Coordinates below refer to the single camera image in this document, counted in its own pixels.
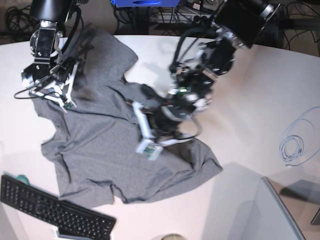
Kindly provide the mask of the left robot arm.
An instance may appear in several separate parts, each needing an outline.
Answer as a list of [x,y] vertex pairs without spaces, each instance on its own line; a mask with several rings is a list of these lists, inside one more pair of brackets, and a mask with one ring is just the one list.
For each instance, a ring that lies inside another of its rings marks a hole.
[[251,48],[279,9],[266,0],[225,0],[203,27],[187,30],[179,39],[169,66],[172,84],[165,97],[148,85],[141,90],[155,107],[132,102],[141,132],[139,153],[190,141],[179,132],[185,121],[211,102],[212,85],[233,66],[234,54]]

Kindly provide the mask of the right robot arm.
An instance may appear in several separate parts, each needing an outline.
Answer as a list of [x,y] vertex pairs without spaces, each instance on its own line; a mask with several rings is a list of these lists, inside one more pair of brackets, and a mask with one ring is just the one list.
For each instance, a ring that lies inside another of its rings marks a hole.
[[78,26],[83,25],[84,0],[34,0],[30,15],[39,21],[30,36],[33,63],[21,72],[30,99],[46,99],[64,110],[75,106],[72,90],[79,61],[67,56]]

